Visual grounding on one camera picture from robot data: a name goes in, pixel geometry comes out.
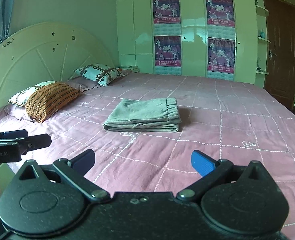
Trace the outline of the grey-green pants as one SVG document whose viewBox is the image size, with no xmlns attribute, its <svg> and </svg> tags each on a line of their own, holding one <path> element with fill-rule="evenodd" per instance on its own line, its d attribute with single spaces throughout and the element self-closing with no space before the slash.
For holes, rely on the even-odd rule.
<svg viewBox="0 0 295 240">
<path fill-rule="evenodd" d="M 103 124 L 112 132 L 178 132 L 181 123 L 175 98 L 123 99 Z"/>
</svg>

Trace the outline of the white patterned pillow under orange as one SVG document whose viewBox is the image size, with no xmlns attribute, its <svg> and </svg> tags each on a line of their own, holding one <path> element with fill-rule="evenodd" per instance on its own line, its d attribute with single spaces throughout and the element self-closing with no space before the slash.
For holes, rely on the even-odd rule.
<svg viewBox="0 0 295 240">
<path fill-rule="evenodd" d="M 16 93 L 14 96 L 12 96 L 8 103 L 11 103 L 13 105 L 17 105 L 20 107 L 24 107 L 29 97 L 35 93 L 36 91 L 40 90 L 43 87 L 46 87 L 47 85 L 50 85 L 52 83 L 55 83 L 55 81 L 46 81 L 38 83 L 37 85 L 34 85 L 32 87 L 28 87 L 18 93 Z"/>
</svg>

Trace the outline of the orange striped pillow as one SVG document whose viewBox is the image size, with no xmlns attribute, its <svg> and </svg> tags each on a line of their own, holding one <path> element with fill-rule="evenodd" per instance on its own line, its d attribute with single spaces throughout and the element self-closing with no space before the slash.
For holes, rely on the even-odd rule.
<svg viewBox="0 0 295 240">
<path fill-rule="evenodd" d="M 25 109 L 31 119 L 42 123 L 81 94 L 66 83 L 54 82 L 34 92 L 28 98 Z"/>
</svg>

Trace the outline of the pink grid bedsheet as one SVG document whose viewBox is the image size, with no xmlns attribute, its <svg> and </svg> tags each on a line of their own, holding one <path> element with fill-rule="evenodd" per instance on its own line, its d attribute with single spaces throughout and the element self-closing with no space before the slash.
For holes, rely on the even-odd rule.
<svg viewBox="0 0 295 240">
<path fill-rule="evenodd" d="M 109 131 L 122 100 L 177 101 L 180 123 Z M 295 115 L 264 89 L 242 82 L 193 76 L 129 74 L 89 89 L 42 123 L 0 108 L 0 132 L 47 133 L 48 148 L 23 159 L 49 164 L 87 149 L 96 162 L 86 178 L 113 193 L 179 192 L 197 181 L 191 154 L 202 151 L 235 165 L 260 161 L 285 195 L 290 211 L 282 232 L 295 239 Z"/>
</svg>

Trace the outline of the pink flat pillow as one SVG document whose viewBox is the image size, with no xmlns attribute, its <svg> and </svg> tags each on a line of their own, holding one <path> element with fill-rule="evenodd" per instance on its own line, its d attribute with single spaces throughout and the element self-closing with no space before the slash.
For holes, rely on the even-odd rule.
<svg viewBox="0 0 295 240">
<path fill-rule="evenodd" d="M 75 77 L 73 79 L 70 79 L 70 80 L 66 81 L 66 83 L 69 86 L 81 91 L 82 93 L 84 91 L 87 91 L 87 90 L 90 90 L 90 89 L 101 87 L 101 85 L 99 85 L 97 82 L 92 81 L 90 79 L 86 79 L 86 78 L 84 78 L 82 76 L 78 76 L 78 77 Z"/>
</svg>

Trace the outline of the cream arched headboard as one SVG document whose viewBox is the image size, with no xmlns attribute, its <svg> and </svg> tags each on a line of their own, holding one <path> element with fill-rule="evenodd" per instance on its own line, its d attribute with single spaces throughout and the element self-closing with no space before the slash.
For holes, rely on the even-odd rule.
<svg viewBox="0 0 295 240">
<path fill-rule="evenodd" d="M 0 108 L 17 92 L 43 81 L 66 81 L 92 63 L 114 66 L 94 35 L 58 22 L 26 27 L 0 44 Z"/>
</svg>

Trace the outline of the folded items by wardrobe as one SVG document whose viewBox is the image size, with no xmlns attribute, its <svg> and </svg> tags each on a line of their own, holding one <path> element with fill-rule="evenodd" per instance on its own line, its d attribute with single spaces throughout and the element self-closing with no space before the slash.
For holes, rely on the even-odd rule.
<svg viewBox="0 0 295 240">
<path fill-rule="evenodd" d="M 116 67 L 118 71 L 123 73 L 124 75 L 128 75 L 129 73 L 139 73 L 140 69 L 137 66 L 118 66 Z"/>
</svg>

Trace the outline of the lower right poster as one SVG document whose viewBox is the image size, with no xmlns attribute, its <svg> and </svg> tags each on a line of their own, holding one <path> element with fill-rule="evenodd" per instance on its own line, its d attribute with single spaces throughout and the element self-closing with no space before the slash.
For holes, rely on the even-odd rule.
<svg viewBox="0 0 295 240">
<path fill-rule="evenodd" d="M 208 39 L 208 71 L 234 74 L 235 40 Z"/>
</svg>

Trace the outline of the poster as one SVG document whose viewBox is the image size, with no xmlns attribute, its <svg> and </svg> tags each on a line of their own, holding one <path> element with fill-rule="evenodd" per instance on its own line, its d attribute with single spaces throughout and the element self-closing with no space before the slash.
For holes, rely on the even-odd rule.
<svg viewBox="0 0 295 240">
<path fill-rule="evenodd" d="M 181 67 L 181 36 L 155 36 L 154 61 L 156 67 Z"/>
<path fill-rule="evenodd" d="M 235 27 L 233 0 L 206 0 L 207 23 L 223 27 Z"/>
<path fill-rule="evenodd" d="M 179 0 L 152 0 L 153 23 L 180 23 Z"/>
<path fill-rule="evenodd" d="M 235 40 L 208 39 L 208 71 L 234 74 Z"/>
</svg>

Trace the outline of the lower left poster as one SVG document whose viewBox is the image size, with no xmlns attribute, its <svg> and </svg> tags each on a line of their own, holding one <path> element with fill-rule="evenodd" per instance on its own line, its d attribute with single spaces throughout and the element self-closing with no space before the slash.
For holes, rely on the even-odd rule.
<svg viewBox="0 0 295 240">
<path fill-rule="evenodd" d="M 154 61 L 156 67 L 181 67 L 181 36 L 155 36 Z"/>
</svg>

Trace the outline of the dark brown wooden door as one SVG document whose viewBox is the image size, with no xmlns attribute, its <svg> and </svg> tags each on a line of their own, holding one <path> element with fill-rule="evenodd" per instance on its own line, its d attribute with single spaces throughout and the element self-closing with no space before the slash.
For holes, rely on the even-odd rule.
<svg viewBox="0 0 295 240">
<path fill-rule="evenodd" d="M 295 6 L 281 0 L 264 0 L 269 11 L 267 35 L 271 42 L 267 54 L 264 89 L 290 111 L 295 102 Z M 277 57 L 269 59 L 272 49 Z"/>
</svg>

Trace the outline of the upper right poster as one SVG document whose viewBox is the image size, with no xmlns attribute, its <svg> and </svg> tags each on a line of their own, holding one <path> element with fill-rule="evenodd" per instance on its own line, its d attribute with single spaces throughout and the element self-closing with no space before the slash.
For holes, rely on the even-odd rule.
<svg viewBox="0 0 295 240">
<path fill-rule="evenodd" d="M 233 0 L 206 0 L 207 23 L 223 27 L 235 27 Z"/>
</svg>

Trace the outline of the upper left poster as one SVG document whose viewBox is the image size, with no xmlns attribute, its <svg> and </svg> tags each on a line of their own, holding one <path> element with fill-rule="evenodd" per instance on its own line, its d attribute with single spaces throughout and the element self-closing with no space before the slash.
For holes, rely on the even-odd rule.
<svg viewBox="0 0 295 240">
<path fill-rule="evenodd" d="M 180 23 L 179 0 L 152 0 L 153 23 Z"/>
</svg>

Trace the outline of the corner shelf unit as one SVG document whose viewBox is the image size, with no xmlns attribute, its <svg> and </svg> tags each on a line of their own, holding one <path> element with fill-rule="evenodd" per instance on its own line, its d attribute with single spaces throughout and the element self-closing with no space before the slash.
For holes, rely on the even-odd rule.
<svg viewBox="0 0 295 240">
<path fill-rule="evenodd" d="M 270 41 L 267 35 L 267 17 L 268 10 L 265 8 L 264 0 L 254 0 L 257 18 L 257 34 L 258 34 L 258 59 L 255 85 L 264 88 L 267 75 L 267 54 Z"/>
</svg>

